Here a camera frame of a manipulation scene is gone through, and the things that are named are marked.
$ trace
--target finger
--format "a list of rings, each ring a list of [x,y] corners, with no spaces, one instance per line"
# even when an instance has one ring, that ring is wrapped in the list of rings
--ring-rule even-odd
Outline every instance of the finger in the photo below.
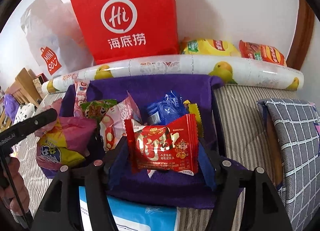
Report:
[[[4,198],[4,190],[2,187],[0,187],[0,198]]]
[[[25,212],[28,211],[28,208],[29,208],[29,203],[30,203],[30,197],[28,195],[28,191],[25,190],[23,192],[23,196],[24,196],[24,199],[21,199],[20,198],[20,201],[21,201],[21,204],[22,204],[22,207],[23,207],[23,210]],[[22,215],[22,212],[21,212],[21,209],[20,209],[20,206],[19,206],[19,203],[17,201],[16,198],[12,199],[11,203],[10,203],[10,209],[15,212],[16,214],[18,215]]]
[[[8,164],[8,167],[9,167],[9,170],[10,170],[10,174],[12,176],[12,178],[14,178],[17,174],[18,174],[18,171],[19,171],[19,168],[20,168],[20,162],[17,158],[15,157],[11,157],[10,158],[10,163]],[[7,178],[7,173],[4,171],[3,172],[3,175]]]
[[[16,187],[16,190],[18,194],[21,192],[22,188],[24,187],[23,178],[20,176],[20,174],[16,175],[13,179],[13,183]],[[6,198],[14,198],[14,192],[11,187],[8,187],[4,191],[4,195]]]

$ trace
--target yellow snack bag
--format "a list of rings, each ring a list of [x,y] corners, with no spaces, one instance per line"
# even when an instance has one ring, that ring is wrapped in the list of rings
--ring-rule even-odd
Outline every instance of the yellow snack bag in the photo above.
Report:
[[[85,160],[83,154],[96,127],[97,122],[93,119],[58,117],[54,127],[37,143],[38,165],[53,171],[58,171],[62,165],[78,165]]]
[[[198,136],[203,138],[203,126],[202,126],[202,121],[201,121],[201,116],[200,116],[200,112],[198,109],[198,105],[196,103],[190,103],[189,100],[185,100],[183,102],[183,104],[187,108],[189,113],[193,113],[196,115]]]
[[[183,40],[181,43],[182,54],[210,54],[223,56],[238,56],[241,57],[240,52],[236,47],[227,41],[220,41],[214,39],[202,39],[187,41]]]

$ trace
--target rolled wallpaper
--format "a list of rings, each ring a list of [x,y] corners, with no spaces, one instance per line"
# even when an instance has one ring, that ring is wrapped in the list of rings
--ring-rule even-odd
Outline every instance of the rolled wallpaper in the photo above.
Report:
[[[225,84],[238,84],[296,91],[303,74],[269,62],[215,55],[159,55],[126,59],[85,68],[42,85],[44,94],[64,92],[74,79],[98,80],[112,77],[155,74],[198,74],[219,76]]]

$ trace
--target white plastic bag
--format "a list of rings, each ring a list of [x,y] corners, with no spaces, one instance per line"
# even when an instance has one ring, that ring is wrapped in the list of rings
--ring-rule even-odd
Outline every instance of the white plastic bag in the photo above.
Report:
[[[90,54],[70,3],[35,0],[21,17],[31,53],[47,78],[90,67]]]

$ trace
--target orange snack bag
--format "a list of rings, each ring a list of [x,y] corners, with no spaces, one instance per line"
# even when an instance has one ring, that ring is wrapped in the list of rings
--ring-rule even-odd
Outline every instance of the orange snack bag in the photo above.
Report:
[[[278,49],[273,46],[254,44],[249,42],[239,42],[241,56],[249,59],[266,61],[277,65],[287,66],[285,58]]]

